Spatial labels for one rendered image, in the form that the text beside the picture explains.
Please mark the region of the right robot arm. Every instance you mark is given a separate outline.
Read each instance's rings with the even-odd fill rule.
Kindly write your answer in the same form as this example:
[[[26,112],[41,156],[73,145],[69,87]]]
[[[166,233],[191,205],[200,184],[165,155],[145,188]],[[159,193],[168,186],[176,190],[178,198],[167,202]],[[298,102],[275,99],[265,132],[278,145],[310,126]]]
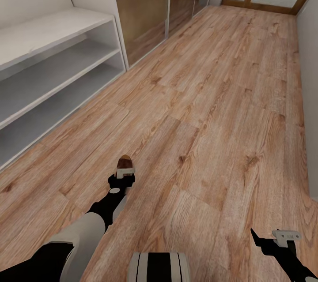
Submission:
[[[318,282],[318,278],[302,265],[296,257],[294,241],[301,241],[302,234],[295,230],[273,230],[275,238],[259,238],[250,229],[256,246],[261,247],[264,255],[274,256],[283,270],[289,276],[291,282]]]

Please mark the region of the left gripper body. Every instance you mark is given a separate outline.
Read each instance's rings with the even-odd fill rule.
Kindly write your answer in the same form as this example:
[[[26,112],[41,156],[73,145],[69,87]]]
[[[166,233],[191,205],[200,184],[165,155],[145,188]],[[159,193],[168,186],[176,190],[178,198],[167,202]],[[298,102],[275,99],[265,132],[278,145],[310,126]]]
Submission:
[[[112,175],[109,177],[110,188],[112,188],[117,183],[122,183],[125,186],[125,188],[132,187],[132,175],[124,176],[120,179],[117,179],[116,175]]]

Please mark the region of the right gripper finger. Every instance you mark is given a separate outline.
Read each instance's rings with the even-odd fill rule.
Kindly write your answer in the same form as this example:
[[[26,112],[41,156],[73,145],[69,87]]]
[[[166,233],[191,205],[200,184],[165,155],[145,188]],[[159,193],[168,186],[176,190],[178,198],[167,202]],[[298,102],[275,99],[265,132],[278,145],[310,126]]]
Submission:
[[[253,236],[253,239],[254,239],[256,246],[261,247],[261,242],[260,242],[261,238],[258,237],[258,235],[253,231],[253,229],[250,229],[250,231],[252,233],[252,236]]]

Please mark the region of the sandal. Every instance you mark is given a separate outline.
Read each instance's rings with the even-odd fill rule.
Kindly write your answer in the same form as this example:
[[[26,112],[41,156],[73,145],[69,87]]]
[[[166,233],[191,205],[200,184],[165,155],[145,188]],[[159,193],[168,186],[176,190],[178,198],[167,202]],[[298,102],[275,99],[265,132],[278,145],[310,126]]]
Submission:
[[[132,167],[131,158],[126,154],[122,155],[118,161],[117,169],[129,169]],[[130,174],[123,174],[123,176],[130,176]]]

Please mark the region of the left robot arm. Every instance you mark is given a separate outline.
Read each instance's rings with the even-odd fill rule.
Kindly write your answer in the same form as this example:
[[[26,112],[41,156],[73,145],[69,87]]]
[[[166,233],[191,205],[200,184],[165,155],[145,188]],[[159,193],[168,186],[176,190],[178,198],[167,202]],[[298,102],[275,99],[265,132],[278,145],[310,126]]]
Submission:
[[[108,195],[78,221],[46,241],[27,261],[0,272],[0,282],[79,282],[100,240],[127,203],[135,169],[117,169]],[[130,176],[123,176],[130,174]]]

